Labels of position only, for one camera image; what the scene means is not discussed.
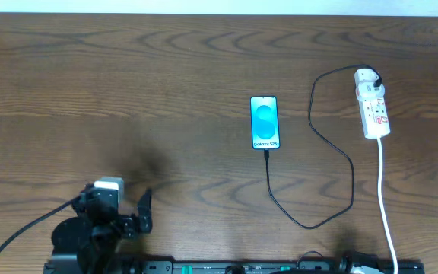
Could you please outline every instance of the black cable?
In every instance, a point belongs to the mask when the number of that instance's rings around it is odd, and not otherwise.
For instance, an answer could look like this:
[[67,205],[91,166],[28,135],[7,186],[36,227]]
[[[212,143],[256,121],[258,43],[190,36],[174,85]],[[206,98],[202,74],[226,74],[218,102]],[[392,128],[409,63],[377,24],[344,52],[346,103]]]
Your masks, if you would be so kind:
[[321,258],[324,260],[324,256],[320,252],[315,251],[315,250],[307,251],[302,256],[300,256],[300,258],[298,259],[298,261],[297,261],[297,268],[300,268],[300,262],[302,261],[302,259],[305,256],[307,256],[309,254],[317,254],[317,255],[321,256]]
[[4,250],[5,247],[7,247],[16,237],[20,236],[20,234],[22,234],[23,232],[25,232],[28,228],[33,227],[34,225],[38,224],[39,222],[45,220],[46,218],[54,215],[55,213],[61,211],[62,209],[66,208],[67,206],[71,205],[73,202],[77,201],[79,198],[75,197],[72,200],[64,203],[63,205],[59,206],[56,209],[53,209],[51,212],[46,213],[45,215],[43,215],[42,217],[38,218],[35,221],[32,221],[30,224],[25,225],[22,227],[22,229],[20,229],[19,231],[16,231],[16,233],[14,233],[11,237],[9,237],[6,242],[4,242],[1,246],[0,246],[0,253]]
[[308,226],[308,225],[302,225],[301,223],[299,223],[297,220],[295,220],[290,214],[288,214],[288,212],[280,205],[280,203],[275,199],[275,197],[273,196],[273,192],[271,191],[271,187],[270,187],[270,174],[269,174],[269,168],[268,168],[268,159],[270,157],[270,153],[268,151],[268,149],[265,149],[265,162],[266,162],[266,185],[268,186],[268,194],[270,195],[270,198],[273,200],[273,202],[278,206],[278,208],[292,221],[294,222],[296,225],[300,226],[301,228],[305,228],[305,229],[316,229],[319,226],[325,224],[328,221],[331,221],[333,218],[338,217],[339,215],[344,214],[347,210],[351,209],[351,207],[354,204],[354,165],[353,165],[353,161],[349,158],[349,156],[347,154],[345,154],[340,148],[336,147],[334,144],[332,144],[328,139],[326,139],[324,136],[322,136],[322,134],[320,134],[312,125],[312,120],[310,117],[310,114],[312,112],[312,104],[313,104],[313,95],[314,95],[314,91],[316,89],[316,84],[317,81],[319,81],[322,77],[326,76],[326,75],[330,75],[334,72],[339,72],[339,71],[343,71],[346,69],[353,69],[353,68],[364,68],[364,69],[372,69],[377,75],[378,75],[378,80],[375,81],[374,86],[375,87],[379,87],[381,85],[381,75],[371,66],[369,65],[364,65],[364,64],[359,64],[359,65],[348,65],[342,68],[337,68],[335,70],[332,70],[330,72],[326,72],[322,75],[320,75],[319,77],[317,77],[317,79],[313,82],[312,85],[312,93],[310,94],[310,104],[309,104],[309,111],[308,111],[308,117],[309,117],[309,125],[310,128],[312,129],[312,131],[314,131],[318,137],[320,137],[324,142],[326,142],[328,145],[330,145],[333,149],[335,149],[337,152],[339,152],[340,154],[342,154],[344,157],[346,157],[346,159],[349,161],[349,165],[351,166],[351,174],[352,174],[352,182],[351,182],[351,202],[349,203],[348,207],[345,209],[342,209],[340,212],[335,213],[334,215],[328,217],[326,220],[321,221],[320,223],[318,223],[317,225],[313,225],[313,226]]

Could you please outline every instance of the brown table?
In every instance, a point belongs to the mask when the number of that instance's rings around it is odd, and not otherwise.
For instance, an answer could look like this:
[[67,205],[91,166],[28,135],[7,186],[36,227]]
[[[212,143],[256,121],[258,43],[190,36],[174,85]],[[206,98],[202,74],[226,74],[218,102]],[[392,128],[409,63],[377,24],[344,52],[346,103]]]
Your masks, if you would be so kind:
[[[350,198],[348,162],[308,127],[313,80],[364,62],[382,74],[392,133],[385,201],[399,258],[438,273],[438,18],[0,14],[0,244],[101,176],[132,209],[154,189],[154,230],[128,250],[177,260],[295,260],[356,249],[389,257],[376,141],[351,72],[319,83],[313,124],[356,170],[352,210],[315,231],[269,199],[249,98],[278,97],[275,195],[313,225]],[[71,209],[22,234],[0,273],[39,273]]]

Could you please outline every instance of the white power strip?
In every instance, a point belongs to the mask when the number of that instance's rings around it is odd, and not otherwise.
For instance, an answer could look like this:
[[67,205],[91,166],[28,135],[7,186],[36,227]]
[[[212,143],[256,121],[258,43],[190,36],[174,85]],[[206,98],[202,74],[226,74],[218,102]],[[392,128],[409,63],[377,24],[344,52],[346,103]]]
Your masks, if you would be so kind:
[[356,97],[359,100],[364,137],[376,139],[390,133],[388,114],[386,113],[385,87],[375,87],[379,76],[369,68],[358,69],[354,74]]

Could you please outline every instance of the smartphone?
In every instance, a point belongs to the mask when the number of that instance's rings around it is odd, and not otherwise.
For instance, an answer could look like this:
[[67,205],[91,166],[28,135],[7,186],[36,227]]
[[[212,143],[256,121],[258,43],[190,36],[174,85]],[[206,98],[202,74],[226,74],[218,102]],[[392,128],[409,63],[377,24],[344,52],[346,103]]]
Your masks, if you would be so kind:
[[254,149],[280,148],[275,96],[251,97],[251,135]]

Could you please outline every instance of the white backdrop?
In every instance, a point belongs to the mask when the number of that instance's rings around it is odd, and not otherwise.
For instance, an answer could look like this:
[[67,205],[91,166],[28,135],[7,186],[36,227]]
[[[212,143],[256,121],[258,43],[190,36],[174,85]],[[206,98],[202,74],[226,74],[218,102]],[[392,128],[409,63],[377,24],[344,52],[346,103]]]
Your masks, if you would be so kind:
[[0,0],[0,12],[438,16],[438,0]]

